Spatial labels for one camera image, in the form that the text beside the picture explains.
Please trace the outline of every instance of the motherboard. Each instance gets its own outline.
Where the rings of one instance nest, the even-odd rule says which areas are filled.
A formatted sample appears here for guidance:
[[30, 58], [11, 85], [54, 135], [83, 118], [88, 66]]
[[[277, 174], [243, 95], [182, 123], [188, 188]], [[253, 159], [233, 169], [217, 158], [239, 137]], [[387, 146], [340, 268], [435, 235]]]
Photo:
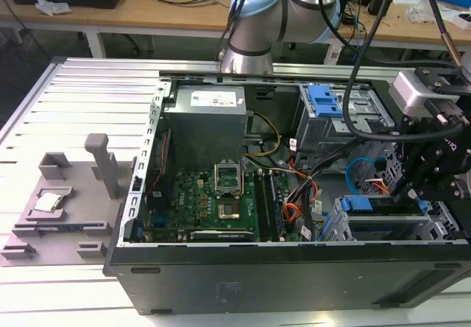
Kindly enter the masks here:
[[289, 193], [288, 177], [277, 172], [242, 172], [240, 184], [239, 194], [221, 194], [217, 189], [236, 185], [233, 174], [178, 172], [170, 211], [149, 211], [149, 239], [217, 242], [232, 234], [234, 241], [247, 237], [254, 242], [284, 240], [282, 207]]

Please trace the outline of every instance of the gray fixture peg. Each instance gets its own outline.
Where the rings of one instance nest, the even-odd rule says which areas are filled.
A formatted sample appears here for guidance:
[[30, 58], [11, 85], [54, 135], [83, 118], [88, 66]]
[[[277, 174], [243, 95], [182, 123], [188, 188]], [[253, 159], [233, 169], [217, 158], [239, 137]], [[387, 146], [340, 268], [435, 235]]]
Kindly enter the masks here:
[[110, 198], [117, 198], [119, 190], [117, 166], [111, 163], [110, 155], [106, 148], [107, 144], [108, 136], [106, 134], [90, 133], [85, 140], [85, 150], [90, 152], [95, 158], [96, 166]]

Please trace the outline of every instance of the aluminum extrusion table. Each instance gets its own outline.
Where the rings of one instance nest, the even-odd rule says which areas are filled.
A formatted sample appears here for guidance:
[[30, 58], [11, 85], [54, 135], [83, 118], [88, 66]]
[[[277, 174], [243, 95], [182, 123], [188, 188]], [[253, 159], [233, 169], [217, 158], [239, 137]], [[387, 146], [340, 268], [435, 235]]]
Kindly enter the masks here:
[[[132, 159], [162, 70], [208, 72], [217, 65], [71, 58], [46, 69], [0, 131], [0, 247], [35, 187], [45, 151], [89, 161], [87, 134], [105, 132], [117, 159]], [[276, 73], [294, 76], [348, 77], [350, 71], [275, 65]], [[391, 82], [396, 73], [363, 68], [360, 77]], [[9, 267], [0, 268], [0, 301], [0, 326], [471, 326], [471, 279], [415, 309], [143, 317], [119, 282], [103, 276], [102, 266]]]

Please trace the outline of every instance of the green circuit board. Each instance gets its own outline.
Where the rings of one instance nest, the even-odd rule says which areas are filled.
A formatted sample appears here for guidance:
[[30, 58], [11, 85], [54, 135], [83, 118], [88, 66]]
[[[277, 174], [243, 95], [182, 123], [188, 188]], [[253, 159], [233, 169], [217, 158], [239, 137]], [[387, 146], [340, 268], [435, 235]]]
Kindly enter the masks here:
[[[243, 193], [237, 202], [236, 218], [221, 218], [218, 212], [225, 198], [218, 198], [215, 192], [214, 172], [178, 172], [174, 182], [174, 193], [171, 210], [166, 227], [182, 230], [218, 230], [218, 231], [249, 231], [254, 233], [255, 241], [259, 240], [258, 215], [255, 199], [255, 172], [245, 173]], [[218, 186], [234, 186], [232, 174], [219, 173]], [[276, 174], [275, 184], [277, 196], [283, 200], [289, 193], [288, 178], [285, 174]], [[165, 230], [154, 232], [161, 239], [172, 241], [176, 232], [165, 233]]]

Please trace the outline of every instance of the floor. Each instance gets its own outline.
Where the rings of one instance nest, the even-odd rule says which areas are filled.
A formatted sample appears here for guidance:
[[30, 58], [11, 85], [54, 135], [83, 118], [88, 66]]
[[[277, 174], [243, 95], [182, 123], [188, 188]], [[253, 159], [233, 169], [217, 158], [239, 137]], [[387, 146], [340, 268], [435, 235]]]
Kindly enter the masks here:
[[[86, 40], [79, 39], [75, 32], [31, 31], [38, 42], [50, 56], [90, 57]], [[9, 119], [21, 100], [35, 84], [48, 64], [41, 50], [32, 42], [30, 35], [22, 31], [24, 42], [14, 46], [5, 41], [0, 34], [0, 127]], [[142, 58], [169, 60], [212, 60], [216, 51], [217, 39], [199, 38], [197, 43], [190, 42], [195, 38], [169, 36], [154, 37], [155, 50], [146, 50], [145, 36], [134, 36], [142, 51], [138, 56], [132, 56], [132, 45], [122, 35], [104, 34], [103, 40], [107, 56], [111, 58]], [[322, 64], [327, 45], [297, 44], [295, 50], [286, 51], [284, 58], [280, 57], [280, 44], [273, 46], [272, 54], [275, 62]], [[399, 57], [402, 50], [372, 49], [376, 58]], [[343, 52], [339, 64], [353, 64], [352, 55]]]

